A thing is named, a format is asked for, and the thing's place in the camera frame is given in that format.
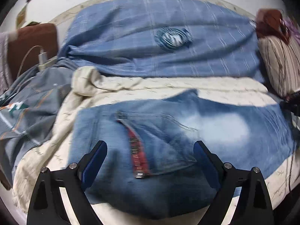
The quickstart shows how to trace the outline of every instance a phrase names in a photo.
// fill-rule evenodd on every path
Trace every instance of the bolt head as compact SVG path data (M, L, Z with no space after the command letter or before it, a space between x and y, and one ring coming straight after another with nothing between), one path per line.
M71 169L74 169L74 168L76 168L77 167L77 163L76 162L73 162L73 163L71 163L70 165L69 165L69 168L71 168Z
M230 169L230 168L232 168L232 165L229 162L225 162L224 167L227 168L227 169Z
M42 172L42 173L44 173L44 172L46 172L47 171L47 167L42 167L41 169L40 169L40 171Z
M260 173L260 169L259 169L258 167L256 167L256 166L253 168L253 171L254 171L255 173Z

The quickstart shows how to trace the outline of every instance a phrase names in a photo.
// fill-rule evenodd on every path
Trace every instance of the pillow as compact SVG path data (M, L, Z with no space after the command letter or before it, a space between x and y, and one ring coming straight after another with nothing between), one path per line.
M17 35L9 37L7 62L13 80L16 80L20 64L32 46L40 45L47 52L47 58L56 56L58 52L57 31L54 24L46 23L27 26L17 30ZM21 74L38 64L40 49L34 48L24 61Z
M294 37L285 44L275 36L260 38L259 51L265 62L270 83L285 98L300 87L300 46Z

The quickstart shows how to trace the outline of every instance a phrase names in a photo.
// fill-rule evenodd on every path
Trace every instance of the cream blanket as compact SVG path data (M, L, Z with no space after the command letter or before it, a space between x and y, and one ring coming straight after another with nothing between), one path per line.
M191 88L198 89L200 98L226 104L260 107L276 103L262 84L250 78L121 78L101 76L94 67L79 68L73 74L72 90L57 115L52 131L53 137L43 145L27 152L17 167L13 183L14 204L27 212L41 167L47 165L51 171L54 171L67 166L72 128L79 110L119 101L167 98ZM290 163L291 157L266 179L273 208L289 192ZM299 170L300 154L297 153L292 166L292 187L299 183L298 180L295 182ZM70 222L73 225L79 224L65 189L61 188L61 194ZM238 197L232 199L223 224L230 223L237 201ZM121 212L107 203L92 205L92 207L104 225L198 224L207 209L154 221Z

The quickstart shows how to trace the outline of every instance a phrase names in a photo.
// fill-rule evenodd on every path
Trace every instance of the circular logo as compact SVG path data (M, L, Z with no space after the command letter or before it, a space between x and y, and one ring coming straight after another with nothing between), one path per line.
M186 29L179 30L167 27L156 32L155 41L164 49L175 50L184 45L188 46L193 39Z

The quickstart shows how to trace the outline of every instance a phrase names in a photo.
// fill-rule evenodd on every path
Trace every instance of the white cable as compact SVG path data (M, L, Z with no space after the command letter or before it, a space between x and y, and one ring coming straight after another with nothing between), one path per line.
M28 52L26 53L26 55L23 57L23 60L22 60L21 65L20 65L20 67L19 67L19 71L18 71L18 74L17 74L17 78L20 76L20 72L21 72L21 69L22 69L22 67L23 67L23 64L24 64L24 61L25 61L26 57L27 57L28 54L31 52L31 50L32 50L33 48L35 48L35 47L39 47L39 48L40 48L40 54L44 53L44 48L43 48L42 46L33 46L33 47L31 47L31 48L28 50Z

